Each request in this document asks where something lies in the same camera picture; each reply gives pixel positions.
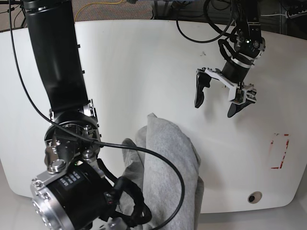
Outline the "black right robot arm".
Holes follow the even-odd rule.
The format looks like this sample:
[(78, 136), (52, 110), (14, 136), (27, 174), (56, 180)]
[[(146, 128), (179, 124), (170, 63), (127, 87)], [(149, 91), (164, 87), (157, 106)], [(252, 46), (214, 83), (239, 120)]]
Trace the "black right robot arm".
[(88, 99), (69, 0), (26, 0), (32, 48), (51, 105), (47, 170), (31, 184), (33, 204), (52, 230), (89, 230), (95, 219), (121, 230), (149, 222), (140, 188), (98, 158), (99, 125)]

